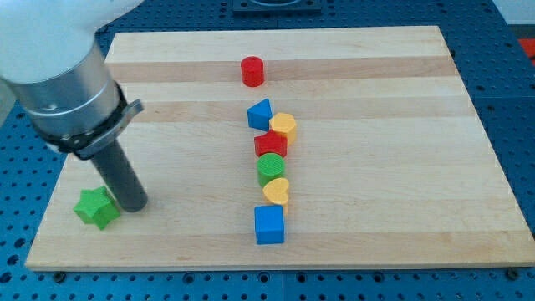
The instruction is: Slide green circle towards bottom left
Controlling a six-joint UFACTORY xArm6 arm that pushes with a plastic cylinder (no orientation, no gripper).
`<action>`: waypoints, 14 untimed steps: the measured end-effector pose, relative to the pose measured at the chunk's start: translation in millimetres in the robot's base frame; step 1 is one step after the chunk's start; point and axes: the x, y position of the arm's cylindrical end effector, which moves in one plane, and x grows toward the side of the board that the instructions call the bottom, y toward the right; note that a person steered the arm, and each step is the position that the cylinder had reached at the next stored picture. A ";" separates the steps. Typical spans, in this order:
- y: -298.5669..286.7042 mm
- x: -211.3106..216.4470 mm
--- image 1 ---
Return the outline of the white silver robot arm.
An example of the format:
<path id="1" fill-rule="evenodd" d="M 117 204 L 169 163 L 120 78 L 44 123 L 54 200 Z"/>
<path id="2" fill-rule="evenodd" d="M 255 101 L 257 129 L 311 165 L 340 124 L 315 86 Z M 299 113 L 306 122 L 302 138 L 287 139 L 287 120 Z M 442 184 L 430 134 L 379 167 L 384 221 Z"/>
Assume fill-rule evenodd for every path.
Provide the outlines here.
<path id="1" fill-rule="evenodd" d="M 95 34 L 142 0 L 1 0 L 1 78 L 50 144 L 102 130 L 122 108 Z"/>

